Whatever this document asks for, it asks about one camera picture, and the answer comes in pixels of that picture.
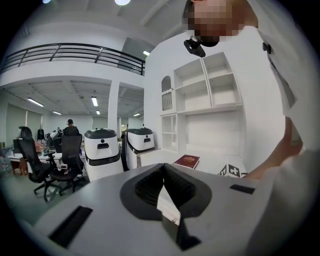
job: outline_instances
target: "floor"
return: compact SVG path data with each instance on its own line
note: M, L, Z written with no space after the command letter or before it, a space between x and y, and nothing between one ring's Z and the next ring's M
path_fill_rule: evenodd
M12 212L17 218L31 225L34 225L46 211L72 194L72 190L68 189L60 196L58 189L50 187L47 191L48 202L45 202L44 189L38 190L37 195L34 194L34 189L39 185L30 181L28 176L21 175L8 174L0 180L0 189Z

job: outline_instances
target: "white robot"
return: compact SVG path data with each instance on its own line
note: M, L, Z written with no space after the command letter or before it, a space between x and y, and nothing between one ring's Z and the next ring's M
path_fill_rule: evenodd
M129 170L137 168L137 154L154 149L154 133L148 128L128 129L122 135L122 157Z
M84 149L90 182L124 171L114 130L88 130L84 134Z

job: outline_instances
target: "black slot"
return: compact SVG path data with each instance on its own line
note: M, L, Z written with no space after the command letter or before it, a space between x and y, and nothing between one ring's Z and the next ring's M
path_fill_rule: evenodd
M98 144L97 148L98 150L107 149L109 148L109 144L108 143Z
M232 190L236 190L236 191L240 191L240 192L243 192L243 193L247 193L247 194L250 194L252 195L254 192L255 192L255 188L252 188L252 187L247 187L247 186L241 186L241 185L232 185L230 187L230 189Z
M58 245L67 248L92 211L91 208L79 206L59 225L49 238Z

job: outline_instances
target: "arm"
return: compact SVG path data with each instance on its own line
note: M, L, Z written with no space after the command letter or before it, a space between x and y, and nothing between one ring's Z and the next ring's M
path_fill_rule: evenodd
M289 117L286 117L283 138L280 140L267 160L247 174L244 178L260 180L267 169L280 166L287 158L296 156L300 153L303 143L300 140L295 145L292 145L292 129L292 121Z

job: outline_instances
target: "book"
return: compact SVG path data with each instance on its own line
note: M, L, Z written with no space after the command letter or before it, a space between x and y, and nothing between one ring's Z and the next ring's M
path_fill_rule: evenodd
M185 154L184 156L179 158L177 161L175 161L174 164L196 169L199 163L199 159L200 159L199 156Z

